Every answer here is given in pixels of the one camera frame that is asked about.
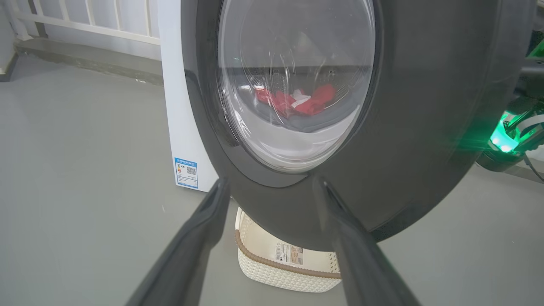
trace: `blue label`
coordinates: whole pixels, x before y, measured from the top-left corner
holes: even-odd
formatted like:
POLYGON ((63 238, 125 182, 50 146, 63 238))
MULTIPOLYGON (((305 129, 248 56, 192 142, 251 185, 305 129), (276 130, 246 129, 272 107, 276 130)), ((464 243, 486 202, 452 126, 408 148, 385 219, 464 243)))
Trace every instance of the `blue label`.
POLYGON ((174 158, 177 184, 191 188, 199 187, 198 167, 195 162, 174 158))

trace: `red clothing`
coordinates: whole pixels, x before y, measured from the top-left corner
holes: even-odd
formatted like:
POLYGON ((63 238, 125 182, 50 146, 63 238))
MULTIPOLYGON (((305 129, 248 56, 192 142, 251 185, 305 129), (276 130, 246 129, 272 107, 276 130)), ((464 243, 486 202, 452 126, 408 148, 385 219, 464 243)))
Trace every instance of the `red clothing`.
POLYGON ((293 114, 319 114, 325 109, 325 105, 334 99, 336 93, 331 84, 323 85, 313 92, 311 98, 298 104, 295 98, 279 90, 275 96, 266 88, 255 90, 255 92, 260 102, 268 104, 285 118, 289 118, 293 114))

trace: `laundry basket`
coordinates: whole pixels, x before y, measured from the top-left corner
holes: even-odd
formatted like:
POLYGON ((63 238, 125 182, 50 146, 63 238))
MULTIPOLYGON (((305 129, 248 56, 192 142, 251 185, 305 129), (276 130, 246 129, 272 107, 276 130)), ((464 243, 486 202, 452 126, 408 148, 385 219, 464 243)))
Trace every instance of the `laundry basket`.
POLYGON ((241 208, 234 233, 240 268, 252 280, 302 292, 325 292, 341 281, 334 252, 302 249, 281 241, 241 208))

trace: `washing machine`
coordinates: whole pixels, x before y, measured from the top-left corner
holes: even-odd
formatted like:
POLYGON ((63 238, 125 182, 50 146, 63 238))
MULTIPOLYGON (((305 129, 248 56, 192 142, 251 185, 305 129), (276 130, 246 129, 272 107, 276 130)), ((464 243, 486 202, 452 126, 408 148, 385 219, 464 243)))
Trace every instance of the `washing machine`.
POLYGON ((517 81, 534 6, 161 1, 176 183, 206 190, 227 177, 266 231, 331 250, 312 200, 320 176, 386 239, 440 202, 486 146, 517 81))

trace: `sticker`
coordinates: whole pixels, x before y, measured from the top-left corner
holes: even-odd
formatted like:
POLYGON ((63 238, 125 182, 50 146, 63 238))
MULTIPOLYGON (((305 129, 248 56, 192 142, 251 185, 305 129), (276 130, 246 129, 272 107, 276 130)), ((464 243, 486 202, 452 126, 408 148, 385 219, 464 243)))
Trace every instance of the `sticker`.
POLYGON ((196 171, 196 163, 181 158, 175 158, 176 161, 176 177, 178 185, 198 188, 199 178, 196 171))
POLYGON ((283 242, 276 244, 276 261, 283 264, 302 265, 303 258, 304 249, 283 242))

